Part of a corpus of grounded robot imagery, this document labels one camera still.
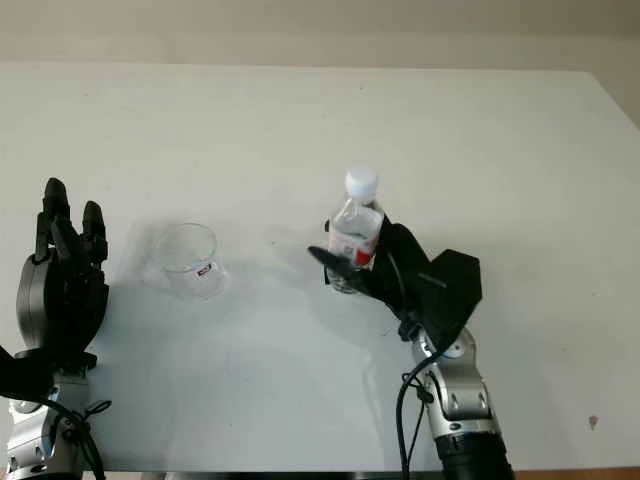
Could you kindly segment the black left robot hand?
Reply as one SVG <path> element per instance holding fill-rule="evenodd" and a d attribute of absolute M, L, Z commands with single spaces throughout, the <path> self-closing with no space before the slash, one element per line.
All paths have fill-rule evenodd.
<path fill-rule="evenodd" d="M 101 207 L 85 204 L 82 230 L 71 221 L 64 183 L 49 178 L 36 217 L 34 252 L 21 272 L 16 313 L 25 344 L 51 356 L 84 353 L 106 313 L 108 257 Z"/>

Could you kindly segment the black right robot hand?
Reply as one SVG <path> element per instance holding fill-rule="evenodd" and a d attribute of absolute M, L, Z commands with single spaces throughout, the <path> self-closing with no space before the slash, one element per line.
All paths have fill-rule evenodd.
<path fill-rule="evenodd" d="M 383 302 L 401 323 L 422 323 L 419 295 L 410 277 L 428 263 L 411 231 L 384 215 L 373 267 L 356 267 L 344 257 L 319 246 L 307 251 L 321 263 L 326 280 L 334 274 L 351 290 Z"/>

